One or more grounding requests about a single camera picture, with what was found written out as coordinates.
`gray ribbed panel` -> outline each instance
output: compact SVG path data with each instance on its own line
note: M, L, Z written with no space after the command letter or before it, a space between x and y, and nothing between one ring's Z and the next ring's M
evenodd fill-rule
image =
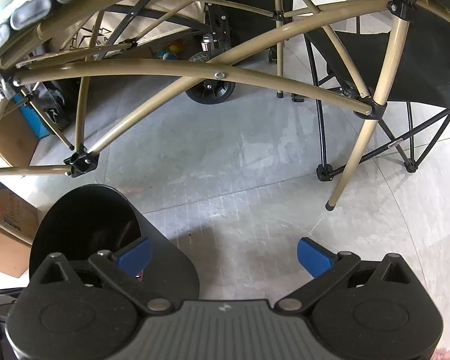
M266 300L186 301L179 311L148 318L110 360L338 360L298 317Z

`gray floor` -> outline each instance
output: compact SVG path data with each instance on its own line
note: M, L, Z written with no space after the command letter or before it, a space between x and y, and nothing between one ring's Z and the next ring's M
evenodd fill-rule
M372 16L362 27L387 30L386 20ZM302 37L286 42L285 59L287 77L311 82ZM322 77L324 62L317 60ZM266 53L245 66L275 69ZM86 144L171 81L159 76L93 79ZM415 122L437 111L414 106ZM361 120L326 104L324 112L329 162L337 167L346 161ZM385 120L397 135L404 132L404 104L390 104ZM416 144L426 144L434 129L438 125L420 133ZM66 134L73 136L71 129ZM370 147L385 142L378 132ZM55 164L68 155L51 136L41 140L32 162ZM440 346L450 348L450 126L413 175L393 151L362 164L333 212L324 204L336 181L317 180L319 160L314 101L292 103L287 94L277 99L272 90L237 84L233 100L220 105L178 96L104 150L90 174L3 181L42 213L78 185L117 188L192 259L203 298L274 302L303 285L311 278L296 261L296 243L303 236L363 259L398 252L442 312Z

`cardboard box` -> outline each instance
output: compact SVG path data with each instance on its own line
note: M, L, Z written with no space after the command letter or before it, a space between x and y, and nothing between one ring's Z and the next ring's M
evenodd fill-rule
M0 157L11 167L27 167L38 139L19 109L0 121Z
M37 209L0 182L0 223L30 237L38 229ZM28 269L30 245L0 228L0 272L19 278Z

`black trash can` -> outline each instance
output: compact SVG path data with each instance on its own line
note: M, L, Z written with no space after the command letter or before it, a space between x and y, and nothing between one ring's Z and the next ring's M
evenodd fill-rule
M86 276L87 259L98 250L115 252L141 236L152 242L142 282L179 306L198 299L197 271L188 257L117 190L100 184L78 187L48 211L30 253L30 277L51 252L61 252Z

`screw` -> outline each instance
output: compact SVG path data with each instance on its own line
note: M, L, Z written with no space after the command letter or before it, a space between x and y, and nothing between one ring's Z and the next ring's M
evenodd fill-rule
M278 306L283 311L297 311L302 307L302 302L298 299L285 298L278 301Z
M97 252L97 254L99 256L104 256L104 257L108 257L108 255L111 253L111 251L109 251L108 249L103 249L103 250L99 250Z
M147 303L147 307L152 311L167 311L171 306L170 300L165 298L155 298Z

